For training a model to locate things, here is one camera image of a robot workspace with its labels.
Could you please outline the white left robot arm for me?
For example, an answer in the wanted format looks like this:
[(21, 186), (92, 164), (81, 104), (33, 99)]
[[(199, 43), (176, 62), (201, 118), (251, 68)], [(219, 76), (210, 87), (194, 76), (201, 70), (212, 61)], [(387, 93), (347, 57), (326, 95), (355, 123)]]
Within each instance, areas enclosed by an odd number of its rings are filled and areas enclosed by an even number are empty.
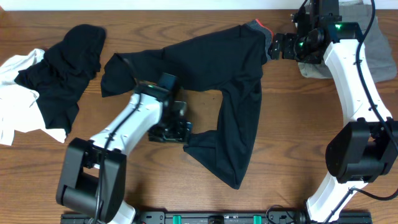
[(129, 104), (89, 140), (66, 150), (56, 201), (71, 209), (61, 223), (134, 223), (137, 211), (124, 201), (127, 159), (146, 134), (154, 142), (185, 143), (192, 125), (178, 84), (140, 83)]

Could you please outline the black leggings with coral waistband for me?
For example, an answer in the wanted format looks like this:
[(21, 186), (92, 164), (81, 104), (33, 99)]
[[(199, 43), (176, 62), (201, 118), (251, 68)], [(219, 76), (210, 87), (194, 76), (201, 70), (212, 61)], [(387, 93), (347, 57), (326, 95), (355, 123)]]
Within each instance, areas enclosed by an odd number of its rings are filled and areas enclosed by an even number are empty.
[(215, 130), (193, 134), (184, 151), (233, 189), (251, 159), (261, 112), (262, 67), (273, 33), (258, 20), (159, 50), (114, 54), (104, 68), (104, 97), (131, 91), (136, 80), (157, 82), (162, 73), (186, 90), (223, 95)]

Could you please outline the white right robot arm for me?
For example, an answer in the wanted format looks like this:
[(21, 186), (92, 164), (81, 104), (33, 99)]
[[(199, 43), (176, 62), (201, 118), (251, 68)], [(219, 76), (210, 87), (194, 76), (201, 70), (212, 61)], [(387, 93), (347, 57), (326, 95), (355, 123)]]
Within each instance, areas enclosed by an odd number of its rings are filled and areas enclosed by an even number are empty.
[(371, 223), (369, 213), (344, 206), (386, 175), (397, 159), (397, 121), (377, 92), (368, 67), (364, 34), (355, 22), (319, 23), (298, 33), (276, 34), (271, 57), (324, 62), (335, 83), (343, 128), (326, 147), (327, 173), (301, 211), (268, 211), (271, 223)]

